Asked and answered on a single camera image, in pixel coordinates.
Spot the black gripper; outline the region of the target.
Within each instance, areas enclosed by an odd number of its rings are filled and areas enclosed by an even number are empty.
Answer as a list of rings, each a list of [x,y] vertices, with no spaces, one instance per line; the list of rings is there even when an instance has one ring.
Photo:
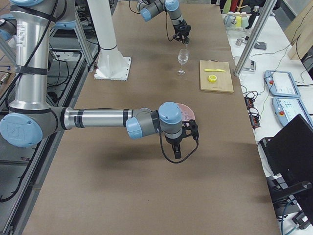
[[[184,44],[188,44],[190,39],[188,38],[191,26],[187,24],[187,22],[181,22],[177,25],[174,25],[175,35],[173,39],[178,42],[183,42]]]
[[[181,159],[180,142],[182,140],[182,134],[169,134],[165,133],[166,141],[172,145],[175,159]]]

